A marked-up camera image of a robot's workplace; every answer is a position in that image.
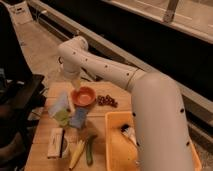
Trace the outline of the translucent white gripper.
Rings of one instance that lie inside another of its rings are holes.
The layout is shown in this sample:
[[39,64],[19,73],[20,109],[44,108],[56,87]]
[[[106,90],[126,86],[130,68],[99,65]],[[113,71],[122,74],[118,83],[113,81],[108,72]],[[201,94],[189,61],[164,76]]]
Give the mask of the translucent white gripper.
[[[81,79],[80,79],[79,76],[74,77],[74,78],[70,78],[69,81],[71,82],[73,88],[74,88],[76,91],[79,91],[79,90],[80,90],[80,87],[81,87]],[[75,106],[74,106],[74,104],[73,104],[72,99],[69,99],[69,105],[70,105],[71,115],[74,115],[74,114],[75,114]]]

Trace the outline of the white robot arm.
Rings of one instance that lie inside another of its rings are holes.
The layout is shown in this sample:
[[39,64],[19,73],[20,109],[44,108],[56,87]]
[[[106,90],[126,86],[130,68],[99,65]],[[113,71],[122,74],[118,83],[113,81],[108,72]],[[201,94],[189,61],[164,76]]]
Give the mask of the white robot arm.
[[68,78],[85,68],[131,93],[141,171],[194,171],[183,98],[171,77],[96,56],[82,36],[61,43],[58,50]]

